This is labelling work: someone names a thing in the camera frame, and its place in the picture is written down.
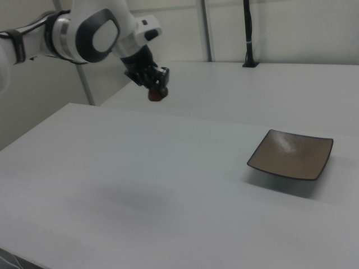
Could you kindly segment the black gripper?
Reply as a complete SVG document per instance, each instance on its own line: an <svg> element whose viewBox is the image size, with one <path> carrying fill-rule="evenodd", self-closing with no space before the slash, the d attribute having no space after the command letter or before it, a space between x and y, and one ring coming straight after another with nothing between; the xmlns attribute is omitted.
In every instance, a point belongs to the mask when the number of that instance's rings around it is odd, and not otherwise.
<svg viewBox="0 0 359 269"><path fill-rule="evenodd" d="M168 96L169 69L158 67L147 45L129 57L121 58L121 61L126 67L125 75L136 84L148 87L149 91L156 91L158 87L160 96Z"/></svg>

